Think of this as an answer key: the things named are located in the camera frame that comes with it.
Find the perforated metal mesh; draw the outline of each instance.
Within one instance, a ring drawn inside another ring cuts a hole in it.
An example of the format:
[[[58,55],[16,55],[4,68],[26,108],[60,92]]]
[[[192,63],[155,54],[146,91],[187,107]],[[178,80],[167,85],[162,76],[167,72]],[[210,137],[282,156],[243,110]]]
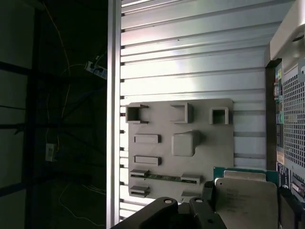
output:
[[[305,167],[305,85],[295,75],[283,90],[285,158]]]

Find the metal plate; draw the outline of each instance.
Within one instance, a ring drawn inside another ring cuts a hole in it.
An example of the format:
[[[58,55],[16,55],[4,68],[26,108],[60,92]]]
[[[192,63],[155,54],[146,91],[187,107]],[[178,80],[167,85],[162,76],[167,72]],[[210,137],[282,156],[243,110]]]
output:
[[[188,103],[193,107],[194,121],[187,124],[173,124],[170,120],[175,119],[176,108],[171,104]],[[214,166],[234,166],[234,136],[232,111],[233,102],[230,99],[206,99],[184,101],[162,101],[141,103],[148,106],[141,110],[141,119],[149,121],[148,124],[129,124],[129,173],[134,169],[149,170],[152,174],[180,177],[183,174],[202,176],[203,182],[213,180]],[[228,107],[230,114],[229,125],[211,125],[209,123],[211,107]],[[199,131],[202,136],[201,143],[196,147],[193,156],[173,156],[171,153],[172,136],[175,133],[187,131]],[[160,135],[161,142],[157,144],[139,144],[133,141],[135,135]],[[159,166],[134,163],[134,156],[160,157]],[[203,189],[201,184],[186,184],[166,180],[152,180],[138,177],[121,175],[121,181],[133,186],[149,186],[148,198],[163,196],[181,199],[183,192],[200,194]]]
[[[229,229],[277,229],[277,187],[272,182],[218,178],[216,212]]]

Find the white metal panel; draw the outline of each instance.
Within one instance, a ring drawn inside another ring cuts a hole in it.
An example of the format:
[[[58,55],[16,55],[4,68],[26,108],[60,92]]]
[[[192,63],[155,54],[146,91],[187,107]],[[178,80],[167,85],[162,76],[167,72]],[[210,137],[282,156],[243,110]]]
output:
[[[264,169],[264,49],[291,5],[284,0],[122,1],[116,59],[120,112],[132,102],[230,98],[234,166]],[[120,217],[125,218],[153,200],[129,196],[128,126],[125,117],[117,121]]]
[[[196,15],[202,15],[223,10],[236,9],[243,6],[254,6],[259,3],[271,2],[273,0],[213,0],[213,1],[185,1],[165,7],[142,11],[139,13],[128,14],[122,17],[122,29],[136,26],[148,25],[163,21],[170,21]]]
[[[283,3],[253,9],[240,8],[240,10],[222,11],[206,17],[191,17],[189,20],[164,22],[161,25],[123,32],[122,45],[279,22],[290,7],[291,3]]]

